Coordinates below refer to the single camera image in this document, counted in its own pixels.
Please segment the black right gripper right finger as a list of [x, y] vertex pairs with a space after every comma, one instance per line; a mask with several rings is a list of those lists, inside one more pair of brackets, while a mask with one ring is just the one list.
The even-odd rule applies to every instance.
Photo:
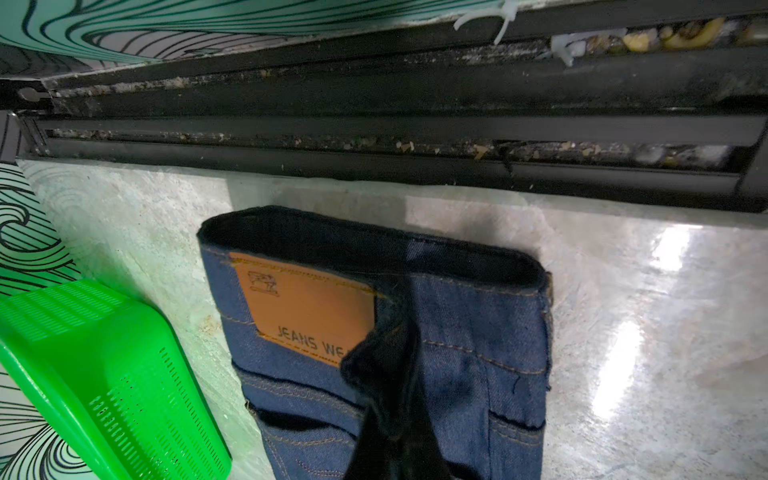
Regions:
[[400, 478], [450, 480], [452, 478], [428, 419], [414, 420], [401, 442]]

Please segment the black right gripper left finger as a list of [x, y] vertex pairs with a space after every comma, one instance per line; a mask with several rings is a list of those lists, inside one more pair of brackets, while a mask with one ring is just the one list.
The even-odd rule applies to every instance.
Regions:
[[343, 479], [397, 479], [398, 466], [393, 447], [394, 444], [380, 431], [376, 415], [367, 413]]

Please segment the dark blue denim trousers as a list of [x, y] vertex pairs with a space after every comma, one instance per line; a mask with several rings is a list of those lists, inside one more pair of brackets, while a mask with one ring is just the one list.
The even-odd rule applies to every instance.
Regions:
[[248, 412], [279, 479], [343, 479], [374, 413], [428, 419], [451, 479], [537, 479], [551, 278], [528, 254], [279, 206], [197, 239]]

